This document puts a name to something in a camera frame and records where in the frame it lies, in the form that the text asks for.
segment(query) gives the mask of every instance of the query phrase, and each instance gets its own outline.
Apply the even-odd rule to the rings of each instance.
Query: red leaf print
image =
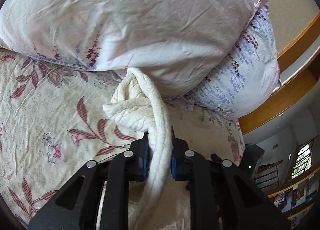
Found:
[[[13,55],[5,55],[3,59],[6,62],[9,62],[9,59],[16,60],[16,58]]]
[[[38,73],[37,73],[37,71],[35,70],[35,67],[33,67],[33,70],[32,70],[32,84],[33,84],[33,86],[34,86],[35,88],[37,88],[38,83],[39,83]]]
[[[20,82],[20,83],[23,83],[25,82],[26,80],[28,80],[30,78],[31,75],[19,75],[17,77],[15,77],[15,79]]]
[[[36,213],[39,212],[40,209],[41,209],[41,208],[34,208],[34,209],[31,210],[31,212],[36,214]]]
[[[56,87],[60,86],[61,75],[56,70],[48,73],[48,78]]]
[[[45,55],[38,53],[36,45],[34,43],[32,43],[32,44],[33,44],[33,50],[37,53],[38,56],[41,56],[43,58],[47,58]]]
[[[15,216],[15,218],[16,218],[16,220],[20,223],[20,224],[22,224],[22,226],[24,227],[24,228],[28,228],[28,224],[26,223],[26,221],[24,221],[21,217],[19,217],[18,215],[14,215]]]
[[[84,72],[79,71],[79,73],[80,73],[81,78],[83,80],[85,80],[86,82],[88,82],[88,76]]]
[[[22,201],[18,198],[18,196],[15,194],[15,192],[7,186],[7,188],[9,189],[9,192],[12,196],[12,199],[14,200],[14,202],[26,213],[28,213],[28,210],[26,209],[26,207],[24,206],[24,204],[22,203]]]
[[[40,67],[40,70],[42,73],[42,78],[44,78],[48,74],[48,68],[47,68],[46,64],[44,64],[44,63],[40,63],[39,67]]]
[[[58,190],[49,191],[49,192],[45,193],[45,194],[41,197],[41,199],[48,201],[50,198],[52,198],[52,197],[56,194],[57,191],[58,191]]]
[[[31,62],[31,58],[28,57],[28,59],[26,61],[23,62],[22,67],[20,70],[22,70],[23,68],[25,68],[29,63]]]
[[[67,67],[67,66],[59,66],[58,72],[63,76],[72,76],[73,75],[73,71],[71,70],[70,67]]]
[[[87,123],[87,110],[85,108],[85,105],[84,105],[84,97],[82,97],[80,99],[80,101],[78,102],[77,104],[77,111],[78,111],[78,114],[79,116],[81,117],[81,119]]]
[[[96,157],[109,154],[109,153],[113,152],[114,150],[115,150],[115,148],[113,146],[105,147],[105,148],[99,150],[99,152],[96,154]]]
[[[75,135],[82,135],[84,136],[85,139],[88,139],[88,140],[98,139],[97,136],[81,130],[68,130],[68,132]]]
[[[114,133],[121,140],[136,140],[137,139],[137,138],[130,137],[130,136],[122,134],[122,132],[118,128],[118,125],[116,125]]]
[[[110,162],[110,161],[113,161],[114,158],[115,158],[114,156],[113,156],[112,158],[107,158],[107,159],[104,160],[104,162],[106,162],[106,161],[109,161],[109,162]]]
[[[32,203],[32,193],[31,193],[31,189],[30,189],[29,184],[26,181],[25,177],[23,177],[22,189],[23,189],[23,193],[24,193],[24,196],[25,196],[26,200],[31,205],[31,203]]]
[[[15,89],[15,91],[12,93],[12,95],[9,97],[10,99],[17,98],[24,92],[27,84],[23,84],[22,86]]]
[[[101,119],[98,121],[98,125],[97,125],[98,132],[99,132],[100,136],[104,139],[106,138],[106,135],[104,133],[104,127],[106,126],[107,121],[108,121],[108,119],[106,119],[106,120]]]

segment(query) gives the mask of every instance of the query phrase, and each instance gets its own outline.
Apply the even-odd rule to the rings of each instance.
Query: floral bedsheet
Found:
[[[112,71],[85,72],[0,49],[0,193],[25,227],[86,161],[106,161],[141,135],[102,111],[118,83]],[[200,107],[168,109],[177,138],[207,158],[217,153],[239,164],[244,144],[237,121]],[[178,195],[170,197],[175,188],[185,200],[185,186],[175,186],[168,181],[159,206],[169,213],[170,200],[173,212],[165,220],[155,216],[147,228],[188,229],[189,213],[176,209]]]

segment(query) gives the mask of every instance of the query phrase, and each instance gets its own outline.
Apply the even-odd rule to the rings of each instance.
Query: white pillowcase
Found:
[[[232,50],[186,99],[226,119],[237,119],[258,108],[277,84],[280,86],[268,0],[259,0],[256,9],[254,18]]]
[[[252,0],[6,0],[0,46],[89,70],[142,67],[162,96],[176,96],[222,60],[253,7]]]

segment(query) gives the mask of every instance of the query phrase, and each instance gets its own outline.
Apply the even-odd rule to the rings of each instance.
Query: pink flower print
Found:
[[[84,137],[83,135],[73,134],[73,135],[71,136],[71,139],[73,139],[73,143],[74,143],[74,144],[76,144],[76,145],[79,146],[80,142],[81,142],[82,140],[84,140],[85,137]]]
[[[42,143],[45,145],[45,146],[48,146],[48,145],[54,145],[55,143],[55,139],[54,137],[52,136],[51,133],[47,133],[47,134],[42,134]]]
[[[86,56],[86,59],[90,59],[89,60],[89,67],[93,67],[95,65],[95,63],[97,62],[97,58],[99,57],[100,54],[100,47],[98,47],[98,43],[99,43],[99,34],[97,34],[96,40],[94,41],[92,48],[90,48],[88,50],[88,54]]]
[[[0,63],[2,63],[2,62],[7,63],[7,62],[9,62],[10,59],[16,60],[16,58],[13,55],[5,55],[5,56],[0,57]]]
[[[0,123],[0,136],[2,136],[2,132],[5,132],[6,130],[3,128],[3,123]]]
[[[49,145],[48,150],[47,156],[50,163],[59,164],[62,161],[67,161],[66,150],[62,145]]]

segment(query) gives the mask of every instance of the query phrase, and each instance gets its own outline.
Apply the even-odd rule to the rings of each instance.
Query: wall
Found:
[[[281,116],[277,116],[271,121],[263,124],[255,130],[243,135],[244,143],[257,144],[275,135],[279,131],[289,126],[294,116],[310,106],[315,120],[318,121],[320,128],[320,81],[304,97],[288,108]]]
[[[297,113],[292,120],[292,126],[299,145],[302,145],[319,135],[310,108],[306,108],[304,111]]]
[[[314,101],[310,104],[310,109],[320,134],[320,95],[316,95]],[[320,162],[320,137],[315,139],[311,155],[312,164]]]
[[[279,147],[273,149],[275,144],[279,144]],[[282,131],[258,143],[257,145],[265,150],[261,165],[275,163],[280,160],[284,161],[278,166],[279,183],[282,184],[289,171],[297,146],[297,139],[292,126],[286,127]]]
[[[315,165],[320,162],[320,137],[315,138],[311,151],[311,162]]]

